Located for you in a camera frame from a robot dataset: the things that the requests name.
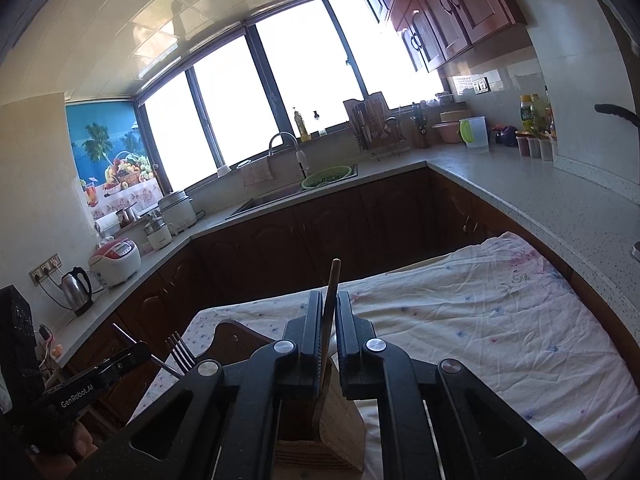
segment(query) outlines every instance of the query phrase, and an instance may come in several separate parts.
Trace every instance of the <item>window pane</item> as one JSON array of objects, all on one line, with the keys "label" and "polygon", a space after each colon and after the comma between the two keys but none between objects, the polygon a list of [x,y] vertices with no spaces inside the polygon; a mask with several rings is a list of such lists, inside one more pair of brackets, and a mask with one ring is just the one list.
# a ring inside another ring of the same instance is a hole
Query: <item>window pane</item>
[{"label": "window pane", "polygon": [[295,134],[294,107],[310,133],[314,110],[324,127],[348,121],[342,102],[362,93],[322,1],[284,10],[257,28]]},{"label": "window pane", "polygon": [[184,189],[216,172],[184,74],[171,79],[145,105],[166,176],[174,190]]},{"label": "window pane", "polygon": [[278,127],[245,38],[221,46],[194,69],[225,162],[266,150]]},{"label": "window pane", "polygon": [[415,71],[390,23],[378,25],[364,0],[329,0],[349,42],[367,91],[382,92],[389,108],[433,99],[442,92],[437,72]]}]

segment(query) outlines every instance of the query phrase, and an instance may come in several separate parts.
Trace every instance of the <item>wall socket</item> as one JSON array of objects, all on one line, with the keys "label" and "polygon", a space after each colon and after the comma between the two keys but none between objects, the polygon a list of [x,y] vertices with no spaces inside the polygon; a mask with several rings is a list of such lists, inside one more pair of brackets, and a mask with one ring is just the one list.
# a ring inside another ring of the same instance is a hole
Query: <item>wall socket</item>
[{"label": "wall socket", "polygon": [[56,269],[59,269],[61,266],[62,261],[60,260],[60,256],[58,256],[58,253],[56,253],[29,273],[31,279],[33,280],[33,285],[38,285],[47,277],[48,274],[52,273]]}]

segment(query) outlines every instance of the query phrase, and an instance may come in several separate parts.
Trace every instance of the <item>electric kettle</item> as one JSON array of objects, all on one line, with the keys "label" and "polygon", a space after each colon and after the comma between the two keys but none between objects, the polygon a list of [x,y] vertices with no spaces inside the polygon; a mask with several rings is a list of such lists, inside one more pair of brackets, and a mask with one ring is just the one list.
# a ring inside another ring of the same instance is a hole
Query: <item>electric kettle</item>
[{"label": "electric kettle", "polygon": [[[82,274],[86,286],[78,280],[80,274]],[[76,316],[82,316],[82,314],[94,304],[94,301],[91,299],[91,282],[82,267],[74,267],[71,272],[66,273],[62,277],[60,289],[64,292],[65,298],[69,302],[71,309],[76,313]]]}]

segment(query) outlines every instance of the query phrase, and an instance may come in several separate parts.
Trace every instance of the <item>fruit poster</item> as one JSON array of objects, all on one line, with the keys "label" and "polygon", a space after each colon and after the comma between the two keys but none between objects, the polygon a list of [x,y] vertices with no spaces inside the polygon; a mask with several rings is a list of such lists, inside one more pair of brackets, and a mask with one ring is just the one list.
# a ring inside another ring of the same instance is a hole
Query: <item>fruit poster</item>
[{"label": "fruit poster", "polygon": [[66,106],[71,149],[87,206],[95,220],[162,198],[130,101]]}]

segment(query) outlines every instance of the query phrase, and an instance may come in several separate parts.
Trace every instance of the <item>bottle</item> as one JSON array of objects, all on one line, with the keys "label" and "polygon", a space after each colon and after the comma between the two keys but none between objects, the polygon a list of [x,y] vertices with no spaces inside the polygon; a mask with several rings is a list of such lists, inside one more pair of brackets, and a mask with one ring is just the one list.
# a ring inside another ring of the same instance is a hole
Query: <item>bottle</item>
[{"label": "bottle", "polygon": [[549,99],[549,89],[545,85],[546,92],[546,107],[545,107],[545,119],[546,127],[552,137],[556,136],[556,121],[554,120],[554,111],[551,108],[551,99]]},{"label": "bottle", "polygon": [[522,119],[522,130],[524,132],[533,132],[533,111],[531,105],[533,101],[530,95],[520,96],[520,118]]},{"label": "bottle", "polygon": [[540,100],[538,94],[531,94],[531,103],[534,127],[539,133],[542,133],[546,130],[545,104]]},{"label": "bottle", "polygon": [[320,137],[326,135],[326,130],[324,126],[322,126],[322,121],[320,120],[320,115],[317,110],[314,110],[314,119],[316,120],[316,128],[318,129],[318,135]]},{"label": "bottle", "polygon": [[302,119],[302,115],[300,112],[293,108],[293,120],[296,121],[296,126],[298,127],[298,131],[300,132],[300,139],[302,142],[307,142],[311,140],[311,136],[306,132],[305,121]]}]

